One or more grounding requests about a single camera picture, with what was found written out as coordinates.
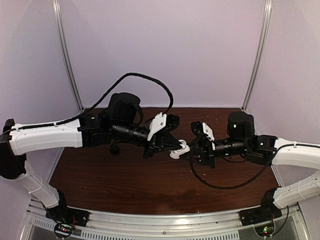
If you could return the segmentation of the aluminium frame post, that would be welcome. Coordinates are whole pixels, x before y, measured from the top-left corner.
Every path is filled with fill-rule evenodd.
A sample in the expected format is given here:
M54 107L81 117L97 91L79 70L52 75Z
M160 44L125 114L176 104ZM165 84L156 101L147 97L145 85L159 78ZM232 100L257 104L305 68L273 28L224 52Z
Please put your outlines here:
M60 1L53 0L52 6L53 6L53 13L56 21L59 44L62 52L62 60L64 62L67 79L70 84L71 92L75 100L77 110L79 112L82 112L84 110L84 107L81 101L80 92L78 90L78 86L77 86L73 68L72 68L72 63L71 63L70 54L69 54L68 45L67 45L67 39L65 35L65 30L64 30L64 23L63 23L63 17L61 12Z
M265 0L255 59L254 59L254 63L253 63L253 67L252 67L252 71L251 71L251 75L250 75L248 88L247 88L245 98L244 98L244 101L243 101L243 104L241 107L241 110L245 111L245 112L248 110L248 106L249 106L249 103L250 103L250 100L251 100L251 97L252 97L252 94L254 91L255 83L258 79L258 74L259 74L264 50L265 50L267 39L268 39L270 23L271 23L271 18L272 18L272 10L273 10L273 1L272 0Z

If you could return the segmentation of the white charging case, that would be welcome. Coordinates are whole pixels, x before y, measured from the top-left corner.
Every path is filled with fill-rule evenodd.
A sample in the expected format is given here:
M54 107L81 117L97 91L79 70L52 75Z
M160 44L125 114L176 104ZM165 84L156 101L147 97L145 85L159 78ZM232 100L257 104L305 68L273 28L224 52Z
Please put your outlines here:
M180 159L183 154L186 154L190 151L190 147L184 139L179 139L178 141L180 143L180 149L171 150L169 154L172 159L176 160Z

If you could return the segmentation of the circuit board with leds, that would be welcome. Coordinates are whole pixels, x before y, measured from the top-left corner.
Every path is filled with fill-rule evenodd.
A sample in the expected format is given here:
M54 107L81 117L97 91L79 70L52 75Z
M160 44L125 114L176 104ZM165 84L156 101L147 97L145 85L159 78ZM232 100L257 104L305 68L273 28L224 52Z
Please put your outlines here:
M53 232L58 238L68 238L70 237L75 228L69 224L57 223L54 226Z
M254 228L255 233L259 236L259 237L269 237L271 236L274 231L275 231L275 226L274 225L260 225L260 226L256 226Z

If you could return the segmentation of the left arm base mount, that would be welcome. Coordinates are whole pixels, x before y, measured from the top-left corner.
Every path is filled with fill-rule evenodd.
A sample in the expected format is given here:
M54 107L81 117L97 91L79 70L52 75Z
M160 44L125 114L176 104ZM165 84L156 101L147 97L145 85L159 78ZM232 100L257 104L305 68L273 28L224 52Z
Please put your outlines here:
M89 219L89 212L86 210L60 207L46 208L46 217L56 223L64 223L72 226L86 227Z

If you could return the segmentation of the left circuit board with leds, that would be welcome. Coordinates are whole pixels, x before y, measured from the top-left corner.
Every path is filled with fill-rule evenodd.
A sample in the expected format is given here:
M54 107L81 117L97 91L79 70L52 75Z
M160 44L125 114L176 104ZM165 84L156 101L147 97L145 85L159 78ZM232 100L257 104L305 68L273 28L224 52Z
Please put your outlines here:
M75 228L69 224L57 223L54 226L53 232L58 238L68 238L70 237Z

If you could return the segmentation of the right aluminium frame post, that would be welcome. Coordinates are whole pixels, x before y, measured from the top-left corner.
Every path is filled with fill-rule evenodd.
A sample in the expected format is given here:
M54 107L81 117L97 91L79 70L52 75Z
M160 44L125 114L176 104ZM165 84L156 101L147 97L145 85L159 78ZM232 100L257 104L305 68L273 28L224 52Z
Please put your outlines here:
M249 106L249 103L250 103L250 100L251 100L251 97L252 97L252 94L254 91L255 83L258 79L258 74L259 74L264 50L265 50L267 39L268 39L270 23L271 23L271 18L272 18L272 10L273 10L273 1L272 0L265 0L255 59L254 59L254 63L253 63L253 67L252 67L252 71L251 71L251 75L250 75L248 88L247 88L245 98L244 98L244 101L243 101L243 104L241 107L241 110L245 111L245 112L248 110L248 106Z

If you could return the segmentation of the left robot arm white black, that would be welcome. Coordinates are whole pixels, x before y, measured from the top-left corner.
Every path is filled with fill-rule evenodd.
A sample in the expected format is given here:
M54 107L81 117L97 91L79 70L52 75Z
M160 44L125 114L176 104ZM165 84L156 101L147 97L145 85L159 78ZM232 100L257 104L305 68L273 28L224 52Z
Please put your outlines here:
M171 158L178 159L187 153L190 148L186 141L171 135L179 126L179 117L159 113L145 127L135 122L136 115L143 114L140 102L137 96L121 92L113 94L108 107L96 115L84 113L74 120L37 125L8 119L0 136L0 175L20 181L61 222L69 221L72 211L66 207L63 195L34 172L26 162L26 154L54 148L92 148L115 141L142 146L145 158L168 151Z

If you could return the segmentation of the right circuit board with leds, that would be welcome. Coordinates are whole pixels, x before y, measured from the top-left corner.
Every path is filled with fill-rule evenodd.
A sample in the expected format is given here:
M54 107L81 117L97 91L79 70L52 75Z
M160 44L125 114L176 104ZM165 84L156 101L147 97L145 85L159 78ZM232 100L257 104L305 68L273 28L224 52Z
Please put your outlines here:
M260 225L260 226L256 226L254 228L255 233L259 236L259 237L269 237L271 236L274 231L275 231L275 226L274 225Z

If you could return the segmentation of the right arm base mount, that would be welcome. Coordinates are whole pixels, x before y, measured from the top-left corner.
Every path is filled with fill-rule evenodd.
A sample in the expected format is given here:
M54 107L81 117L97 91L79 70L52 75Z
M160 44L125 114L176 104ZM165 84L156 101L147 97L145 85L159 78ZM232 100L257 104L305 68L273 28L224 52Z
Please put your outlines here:
M241 210L239 218L242 226L257 225L264 222L271 222L275 218L282 216L282 211L278 208L264 208L255 207L250 209Z

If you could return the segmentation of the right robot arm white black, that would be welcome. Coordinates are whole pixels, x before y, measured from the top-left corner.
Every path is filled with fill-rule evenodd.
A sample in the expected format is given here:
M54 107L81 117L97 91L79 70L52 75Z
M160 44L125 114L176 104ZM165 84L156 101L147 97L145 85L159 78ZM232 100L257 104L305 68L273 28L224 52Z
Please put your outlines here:
M278 186L265 192L263 205L256 210L259 220L268 220L276 208L283 209L320 193L320 146L289 141L274 135L257 135L254 117L243 111L232 112L227 118L227 138L215 139L212 129L201 122L192 122L196 138L184 143L179 159L189 161L193 175L204 185L216 190L242 188L257 179L268 167L288 165L313 168L311 176L288 186ZM218 186L205 181L194 165L215 166L215 159L241 156L245 161L261 165L262 169L247 181L233 186Z

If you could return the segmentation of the left aluminium frame post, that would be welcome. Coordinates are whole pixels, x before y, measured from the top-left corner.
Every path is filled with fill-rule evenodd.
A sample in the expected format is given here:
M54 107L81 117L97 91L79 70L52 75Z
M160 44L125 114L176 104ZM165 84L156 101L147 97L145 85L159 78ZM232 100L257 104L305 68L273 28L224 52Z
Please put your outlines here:
M78 86L77 86L73 68L72 68L72 63L71 63L70 54L69 54L68 45L67 45L67 39L65 35L65 30L64 30L64 23L63 23L63 17L61 12L60 1L53 0L52 6L53 6L53 13L56 21L59 44L62 52L62 60L64 62L67 79L70 84L71 92L75 100L77 110L79 112L82 112L84 110L84 107L81 101L80 92L78 90Z

